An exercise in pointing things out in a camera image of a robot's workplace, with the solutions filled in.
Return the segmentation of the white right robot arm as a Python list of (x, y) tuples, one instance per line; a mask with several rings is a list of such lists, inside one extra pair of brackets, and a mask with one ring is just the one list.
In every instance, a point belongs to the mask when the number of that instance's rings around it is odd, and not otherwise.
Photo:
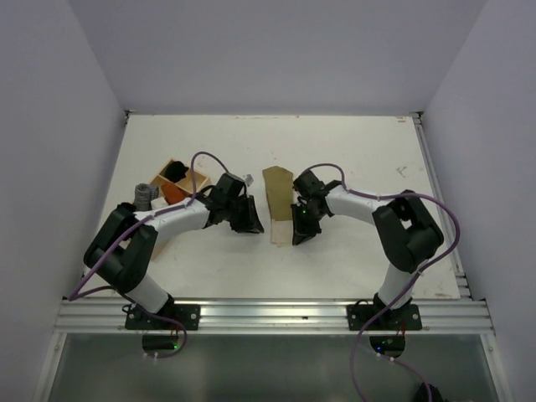
[(411, 303), (410, 280), (444, 243), (426, 206), (412, 191), (393, 198), (373, 196), (338, 180), (324, 183), (311, 171), (298, 176), (293, 189), (297, 193), (291, 206), (294, 246), (321, 234), (320, 222), (326, 216), (346, 216), (375, 227), (389, 267), (374, 295), (373, 318), (382, 328), (394, 327)]

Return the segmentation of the olive and cream underwear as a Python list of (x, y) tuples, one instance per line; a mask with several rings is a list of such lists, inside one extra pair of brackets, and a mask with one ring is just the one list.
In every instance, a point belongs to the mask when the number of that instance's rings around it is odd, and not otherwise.
[(264, 169), (262, 174), (271, 217), (271, 243), (277, 247), (289, 246), (293, 230), (293, 173), (283, 167), (273, 166)]

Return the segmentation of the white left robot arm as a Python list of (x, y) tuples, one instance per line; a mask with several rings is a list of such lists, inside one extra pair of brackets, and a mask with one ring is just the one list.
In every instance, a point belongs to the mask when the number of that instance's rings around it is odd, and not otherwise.
[(173, 298), (147, 273), (153, 250), (180, 234), (223, 222), (239, 234), (264, 232), (255, 198), (247, 193), (246, 182), (231, 173), (178, 204), (150, 211), (119, 204), (85, 252), (83, 261), (89, 271), (80, 285), (98, 275), (111, 289), (144, 308), (144, 317), (153, 327), (168, 327), (174, 318)]

